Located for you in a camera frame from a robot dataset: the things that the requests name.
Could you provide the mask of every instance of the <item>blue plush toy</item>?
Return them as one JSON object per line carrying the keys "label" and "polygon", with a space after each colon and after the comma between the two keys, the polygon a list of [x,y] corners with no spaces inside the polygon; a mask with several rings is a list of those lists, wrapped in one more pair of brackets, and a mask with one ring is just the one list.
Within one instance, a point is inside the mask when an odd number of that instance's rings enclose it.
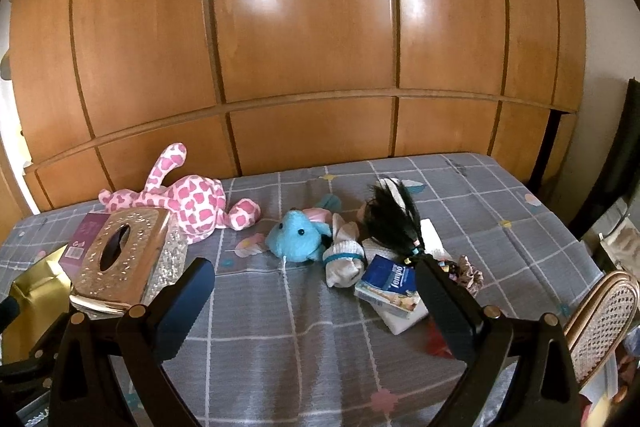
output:
{"label": "blue plush toy", "polygon": [[293,263],[320,261],[332,242],[332,212],[339,209],[340,200],[328,195],[316,208],[290,210],[271,229],[265,244],[276,257],[286,257]]}

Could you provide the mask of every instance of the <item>tissue box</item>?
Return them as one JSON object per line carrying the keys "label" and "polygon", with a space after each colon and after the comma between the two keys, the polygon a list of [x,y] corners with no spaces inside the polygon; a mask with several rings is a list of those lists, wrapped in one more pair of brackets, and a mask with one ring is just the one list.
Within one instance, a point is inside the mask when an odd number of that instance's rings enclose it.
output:
{"label": "tissue box", "polygon": [[[447,253],[442,245],[442,241],[438,237],[438,232],[433,227],[430,219],[422,219],[420,221],[420,229],[422,232],[422,240],[424,241],[425,252],[430,253],[434,256],[435,259],[438,260],[447,260],[453,261],[451,256]],[[387,250],[384,247],[378,245],[372,239],[365,239],[362,242],[362,247],[364,248],[365,256],[369,262],[373,261],[375,256],[380,255],[382,257],[386,257],[391,259],[392,261],[397,261],[399,256],[393,253],[391,250]],[[427,316],[427,308],[424,305],[424,302],[421,300],[418,302],[415,310],[409,313],[408,315],[403,315],[402,317],[387,312],[385,309],[374,304],[374,309],[378,315],[385,321],[385,324],[391,330],[394,335],[398,335],[403,331],[407,330],[411,326],[413,326],[416,322]]]}
{"label": "tissue box", "polygon": [[355,285],[354,293],[380,310],[404,319],[420,302],[414,269],[379,255]]}
{"label": "tissue box", "polygon": [[184,270],[187,241],[174,214],[139,206],[108,216],[82,260],[70,301],[91,318],[148,305]]}

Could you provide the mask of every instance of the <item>purple box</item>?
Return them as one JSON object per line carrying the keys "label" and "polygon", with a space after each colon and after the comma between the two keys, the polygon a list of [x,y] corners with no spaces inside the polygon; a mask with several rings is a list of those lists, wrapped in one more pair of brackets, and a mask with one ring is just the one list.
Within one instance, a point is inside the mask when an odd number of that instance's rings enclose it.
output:
{"label": "purple box", "polygon": [[62,266],[72,283],[75,282],[74,279],[80,271],[87,250],[89,250],[110,215],[89,212],[84,216],[74,235],[69,239],[65,253],[60,258],[60,266]]}

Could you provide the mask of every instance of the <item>pink giraffe plush toy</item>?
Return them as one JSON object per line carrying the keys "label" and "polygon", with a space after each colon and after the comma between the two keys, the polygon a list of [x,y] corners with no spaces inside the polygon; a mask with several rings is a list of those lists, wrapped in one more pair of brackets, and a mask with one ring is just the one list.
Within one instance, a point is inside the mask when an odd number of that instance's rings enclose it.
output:
{"label": "pink giraffe plush toy", "polygon": [[101,190],[98,199],[108,212],[133,206],[167,208],[177,216],[178,225],[189,244],[206,239],[215,229],[242,230],[260,219],[260,206],[246,198],[238,201],[226,213],[226,196],[220,180],[192,174],[170,187],[163,187],[162,179],[180,167],[186,158],[187,148],[184,144],[172,143],[151,169],[142,192],[127,188],[115,192]]}

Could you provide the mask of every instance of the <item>chair backrest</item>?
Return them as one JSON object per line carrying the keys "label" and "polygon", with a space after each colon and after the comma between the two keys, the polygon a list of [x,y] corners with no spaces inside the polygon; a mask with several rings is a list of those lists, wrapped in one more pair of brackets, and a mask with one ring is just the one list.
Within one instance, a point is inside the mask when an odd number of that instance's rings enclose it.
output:
{"label": "chair backrest", "polygon": [[638,280],[624,271],[604,276],[564,327],[582,389],[623,340],[638,309]]}

